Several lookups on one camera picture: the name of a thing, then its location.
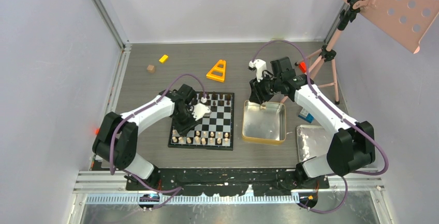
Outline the gold tin box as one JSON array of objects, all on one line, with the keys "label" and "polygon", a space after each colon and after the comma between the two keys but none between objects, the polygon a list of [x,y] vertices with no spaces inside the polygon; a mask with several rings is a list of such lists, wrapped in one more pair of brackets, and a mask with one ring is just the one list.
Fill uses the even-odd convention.
[{"label": "gold tin box", "polygon": [[281,145],[286,139],[286,109],[280,102],[244,102],[242,138],[248,143]]}]

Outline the black white chess board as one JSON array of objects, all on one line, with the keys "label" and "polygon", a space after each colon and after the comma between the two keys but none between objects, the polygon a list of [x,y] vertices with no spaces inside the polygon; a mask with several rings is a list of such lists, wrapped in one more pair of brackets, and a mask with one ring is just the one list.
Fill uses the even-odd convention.
[{"label": "black white chess board", "polygon": [[[201,124],[189,131],[186,136],[181,136],[170,129],[169,148],[233,150],[235,93],[208,92],[206,105],[210,108],[211,114],[203,117]],[[229,133],[229,146],[223,146],[225,133]]]}]

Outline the orange triangular plastic frame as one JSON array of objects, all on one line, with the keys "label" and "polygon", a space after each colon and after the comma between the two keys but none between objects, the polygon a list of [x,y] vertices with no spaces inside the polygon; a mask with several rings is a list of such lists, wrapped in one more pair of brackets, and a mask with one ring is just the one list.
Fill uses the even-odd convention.
[{"label": "orange triangular plastic frame", "polygon": [[206,74],[206,78],[224,83],[226,74],[226,61],[220,59]]}]

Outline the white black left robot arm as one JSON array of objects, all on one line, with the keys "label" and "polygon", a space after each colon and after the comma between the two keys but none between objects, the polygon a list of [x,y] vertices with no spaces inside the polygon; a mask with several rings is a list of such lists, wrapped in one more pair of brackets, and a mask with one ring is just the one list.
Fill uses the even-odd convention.
[{"label": "white black left robot arm", "polygon": [[113,168],[138,176],[145,189],[154,189],[159,177],[153,172],[155,165],[137,153],[138,136],[166,117],[174,120],[178,134],[186,135],[211,112],[204,92],[201,100],[192,104],[197,95],[192,87],[183,84],[179,89],[160,92],[153,100],[132,111],[107,113],[92,146],[93,153],[110,162]]}]

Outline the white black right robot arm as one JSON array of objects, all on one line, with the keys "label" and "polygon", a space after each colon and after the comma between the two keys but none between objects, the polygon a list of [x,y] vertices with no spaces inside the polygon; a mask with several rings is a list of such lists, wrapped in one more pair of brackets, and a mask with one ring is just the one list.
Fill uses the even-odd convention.
[{"label": "white black right robot arm", "polygon": [[372,144],[374,129],[348,116],[314,86],[306,74],[297,75],[289,57],[271,61],[272,70],[267,70],[261,59],[250,61],[248,68],[256,73],[250,80],[249,101],[263,104],[274,95],[282,94],[304,107],[332,135],[328,151],[296,165],[293,178],[302,188],[309,188],[316,178],[335,174],[345,176],[375,161],[375,146]]}]

